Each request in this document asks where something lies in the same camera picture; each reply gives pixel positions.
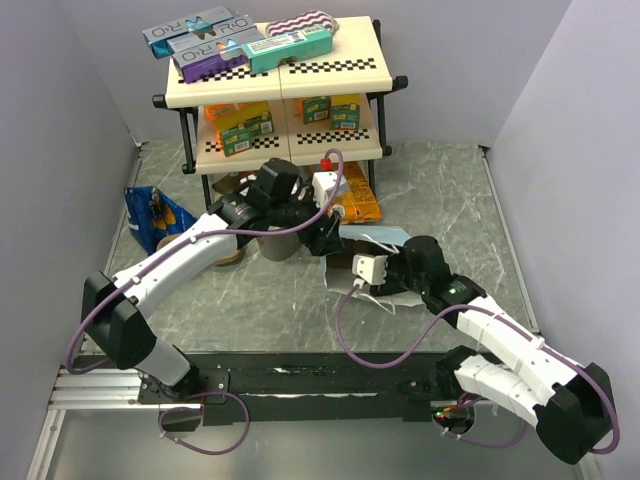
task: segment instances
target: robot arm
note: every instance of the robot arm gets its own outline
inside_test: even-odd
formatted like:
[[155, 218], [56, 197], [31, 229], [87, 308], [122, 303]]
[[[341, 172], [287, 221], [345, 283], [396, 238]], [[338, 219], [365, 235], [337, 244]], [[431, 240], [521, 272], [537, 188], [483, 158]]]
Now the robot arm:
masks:
[[[185, 282], [216, 260], [245, 246], [256, 231], [297, 226], [319, 212], [335, 185], [335, 173], [319, 172], [312, 186], [301, 186], [298, 168], [273, 159], [263, 165], [243, 193], [230, 193], [163, 250], [118, 272], [113, 279], [96, 272], [85, 281], [83, 318], [117, 289], [123, 292], [103, 308], [86, 332], [120, 369], [136, 368], [171, 388], [179, 397], [199, 388], [199, 370], [175, 346], [160, 340], [146, 318]], [[292, 195], [294, 187], [298, 188]], [[346, 182], [340, 184], [338, 194]], [[298, 235], [313, 255], [343, 248], [340, 217], [324, 215]], [[254, 235], [244, 234], [251, 230]]]
[[[375, 259], [363, 266], [366, 262], [371, 269], [364, 273], [373, 272]], [[438, 362], [438, 384], [448, 395], [473, 393], [506, 408], [535, 427], [547, 448], [567, 463], [577, 463], [611, 431], [612, 419], [598, 392], [613, 405], [606, 372], [594, 363], [582, 367], [552, 350], [479, 285], [451, 273], [433, 237], [409, 239], [399, 254], [386, 259], [386, 271], [375, 273], [367, 276], [378, 279], [372, 295], [415, 291], [431, 313], [445, 314], [452, 327], [497, 357], [496, 363], [495, 357], [463, 346], [448, 352]]]

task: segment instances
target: yellow package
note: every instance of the yellow package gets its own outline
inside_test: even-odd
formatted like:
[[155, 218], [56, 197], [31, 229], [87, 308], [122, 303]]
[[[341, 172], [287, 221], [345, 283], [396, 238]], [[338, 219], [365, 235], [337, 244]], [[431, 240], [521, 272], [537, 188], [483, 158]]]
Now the yellow package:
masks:
[[[313, 175], [313, 167], [308, 167], [308, 171]], [[358, 162], [345, 163], [343, 174], [349, 184], [349, 191], [334, 202], [334, 205], [340, 205], [344, 210], [341, 223], [373, 223], [382, 220], [380, 205]]]
[[249, 102], [238, 105], [235, 112], [219, 116], [213, 121], [213, 126], [218, 132], [229, 130], [241, 123], [251, 124], [256, 119], [271, 119], [269, 102]]
[[215, 122], [218, 118], [237, 112], [233, 103], [223, 103], [220, 105], [209, 105], [204, 107], [204, 114], [210, 122]]
[[345, 95], [331, 95], [331, 105], [360, 105], [359, 93], [347, 93]]

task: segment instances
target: purple cable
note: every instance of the purple cable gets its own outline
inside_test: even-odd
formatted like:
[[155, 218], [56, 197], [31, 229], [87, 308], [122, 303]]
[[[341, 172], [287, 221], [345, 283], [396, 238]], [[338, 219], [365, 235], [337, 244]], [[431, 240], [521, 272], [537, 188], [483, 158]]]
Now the purple cable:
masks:
[[[297, 233], [301, 230], [304, 230], [308, 226], [313, 225], [325, 213], [327, 213], [329, 208], [331, 208], [333, 201], [338, 196], [338, 187], [340, 186], [340, 180], [342, 179], [342, 176], [344, 173], [344, 156], [342, 155], [342, 152], [337, 148], [330, 148], [324, 154], [325, 158], [329, 158], [329, 155], [331, 155], [332, 153], [334, 153], [338, 157], [338, 171], [336, 172], [337, 178], [336, 178], [335, 187], [333, 188], [333, 190], [331, 190], [331, 194], [329, 195], [329, 198], [327, 198], [327, 203], [325, 203], [322, 206], [322, 208], [320, 208], [318, 213], [316, 213], [313, 217], [311, 217], [306, 222], [303, 222], [300, 225], [297, 225], [292, 228], [288, 228], [286, 230], [271, 230], [271, 231], [264, 231], [264, 232], [261, 230], [237, 230], [237, 229], [212, 230], [209, 232], [201, 232], [196, 235], [193, 235], [193, 237], [195, 237], [196, 239], [195, 241], [202, 240], [203, 238], [213, 237], [215, 235], [248, 235], [253, 237], [277, 237], [280, 235], [289, 235], [291, 233]], [[142, 270], [140, 270], [140, 272], [138, 272], [137, 277], [142, 279], [144, 276], [148, 275], [149, 272], [157, 268], [158, 265], [163, 263], [167, 258], [174, 255], [176, 252], [182, 250], [187, 245], [192, 245], [193, 242], [191, 241], [191, 238], [193, 237], [187, 238], [181, 242], [177, 242], [177, 243], [174, 242], [168, 245], [167, 247], [163, 248], [162, 249], [163, 253], [159, 255], [158, 258], [156, 258], [154, 261], [149, 263], [149, 265], [147, 265]], [[96, 305], [95, 308], [91, 310], [91, 312], [89, 312], [89, 315], [87, 315], [87, 317], [82, 321], [80, 326], [77, 328], [77, 330], [71, 337], [71, 342], [69, 342], [69, 346], [67, 347], [67, 351], [65, 353], [64, 366], [69, 373], [73, 375], [80, 375], [83, 373], [90, 372], [91, 370], [98, 368], [109, 362], [109, 360], [105, 359], [105, 360], [101, 360], [100, 362], [94, 363], [93, 365], [90, 365], [88, 367], [74, 368], [73, 353], [76, 349], [77, 343], [80, 341], [80, 338], [82, 338], [82, 335], [84, 334], [85, 330], [93, 322], [96, 316], [98, 316], [98, 314], [102, 311], [102, 309], [106, 305], [108, 305], [109, 302], [111, 302], [114, 298], [116, 298], [119, 294], [126, 292], [133, 285], [134, 283], [132, 280], [127, 281], [125, 284], [123, 284], [118, 289], [116, 289], [113, 293], [111, 293], [108, 297], [106, 297], [102, 302]]]
[[162, 427], [162, 420], [167, 414], [169, 414], [170, 412], [192, 412], [194, 409], [190, 407], [175, 407], [175, 408], [166, 410], [160, 414], [160, 416], [158, 417], [158, 427], [160, 428], [160, 432], [162, 432], [162, 436], [168, 438], [174, 443], [177, 443], [179, 445], [182, 445], [185, 448], [188, 448], [189, 450], [193, 450], [194, 452], [202, 453], [204, 455], [224, 455], [225, 453], [229, 453], [235, 450], [236, 448], [238, 448], [240, 444], [244, 441], [244, 439], [247, 437], [247, 434], [249, 433], [249, 426], [251, 425], [250, 418], [249, 418], [249, 409], [247, 408], [247, 405], [242, 401], [240, 397], [229, 392], [205, 392], [205, 393], [196, 393], [195, 395], [190, 395], [186, 397], [185, 400], [194, 400], [196, 398], [213, 397], [213, 396], [233, 398], [242, 407], [242, 411], [244, 412], [245, 424], [244, 424], [244, 430], [242, 431], [242, 435], [240, 435], [240, 438], [236, 443], [234, 443], [228, 448], [225, 448], [224, 450], [206, 450], [204, 448], [196, 447], [195, 445], [192, 445], [188, 442], [185, 442], [184, 440], [174, 437]]
[[[525, 338], [527, 340], [533, 340], [535, 338], [535, 336], [532, 335], [531, 333], [526, 332], [526, 331], [524, 331], [523, 329], [521, 329], [519, 327], [516, 327], [515, 325], [513, 325], [508, 320], [505, 320], [502, 316], [497, 315], [494, 312], [491, 312], [491, 311], [489, 311], [489, 310], [487, 310], [485, 308], [476, 307], [475, 305], [452, 305], [450, 307], [445, 308], [443, 311], [438, 313], [438, 315], [436, 315], [433, 318], [433, 320], [431, 320], [431, 322], [427, 325], [427, 327], [424, 329], [424, 331], [418, 337], [418, 340], [416, 340], [414, 342], [414, 344], [411, 345], [409, 350], [407, 350], [405, 353], [400, 355], [395, 360], [392, 360], [392, 361], [387, 362], [387, 363], [371, 363], [371, 362], [368, 362], [368, 361], [360, 358], [359, 356], [357, 356], [347, 346], [346, 342], [344, 341], [344, 338], [342, 337], [342, 332], [340, 331], [340, 316], [342, 315], [342, 309], [344, 308], [344, 306], [347, 303], [347, 301], [353, 296], [353, 294], [359, 288], [360, 287], [358, 285], [354, 286], [351, 290], [349, 290], [349, 292], [347, 292], [346, 295], [343, 295], [342, 298], [340, 299], [340, 301], [338, 302], [338, 305], [337, 305], [336, 310], [335, 310], [335, 328], [336, 328], [336, 335], [338, 337], [338, 342], [340, 342], [340, 345], [344, 349], [345, 353], [349, 357], [351, 357], [351, 359], [354, 360], [356, 363], [358, 363], [358, 364], [360, 364], [360, 365], [362, 365], [364, 367], [381, 370], [381, 369], [385, 369], [385, 368], [392, 368], [392, 367], [395, 367], [395, 366], [401, 364], [403, 361], [405, 361], [416, 350], [416, 348], [418, 348], [420, 343], [422, 343], [422, 340], [424, 340], [424, 337], [427, 336], [429, 331], [431, 331], [433, 326], [439, 320], [441, 320], [443, 317], [445, 317], [446, 315], [448, 315], [451, 312], [457, 312], [457, 311], [460, 311], [460, 310], [472, 310], [474, 312], [483, 313], [484, 315], [487, 315], [489, 317], [495, 318], [497, 321], [499, 321], [502, 324], [506, 325], [511, 330], [513, 330], [518, 335], [520, 335], [521, 337], [523, 337], [523, 338]], [[574, 363], [572, 363], [569, 360], [567, 360], [564, 356], [560, 355], [553, 348], [544, 345], [542, 347], [542, 351], [545, 352], [546, 354], [550, 355], [551, 357], [555, 358], [560, 363], [562, 363], [566, 367], [570, 368], [574, 372], [576, 372], [577, 375], [580, 375], [589, 384], [589, 386], [591, 388], [593, 388], [593, 390], [598, 394], [598, 397], [600, 397], [600, 401], [603, 403], [603, 405], [605, 407], [605, 410], [607, 411], [607, 415], [609, 415], [609, 418], [611, 419], [611, 429], [613, 430], [613, 436], [611, 438], [611, 443], [609, 443], [609, 445], [607, 445], [606, 447], [603, 447], [603, 448], [594, 448], [594, 449], [591, 450], [591, 453], [595, 453], [595, 454], [598, 454], [598, 455], [604, 455], [604, 454], [613, 452], [618, 447], [618, 444], [620, 443], [620, 424], [618, 422], [618, 415], [616, 413], [616, 409], [613, 406], [613, 403], [611, 402], [611, 400], [609, 399], [607, 394], [604, 392], [604, 390], [602, 390], [600, 385], [598, 385], [595, 382], [595, 380], [593, 380], [593, 378], [591, 378], [582, 368], [580, 368], [579, 366], [577, 366]]]
[[520, 443], [524, 439], [524, 437], [527, 435], [527, 422], [522, 422], [523, 423], [522, 430], [520, 431], [518, 436], [514, 437], [513, 439], [511, 439], [511, 440], [509, 440], [508, 442], [505, 442], [505, 443], [489, 443], [489, 442], [483, 442], [482, 440], [474, 440], [473, 438], [463, 437], [462, 435], [458, 436], [457, 434], [452, 433], [449, 430], [446, 430], [438, 422], [433, 422], [433, 423], [435, 423], [438, 426], [438, 428], [440, 429], [440, 431], [442, 433], [444, 433], [447, 437], [454, 438], [454, 439], [459, 440], [461, 442], [469, 443], [471, 445], [476, 445], [478, 447], [484, 447], [484, 448], [500, 449], [500, 448], [513, 447], [514, 445]]

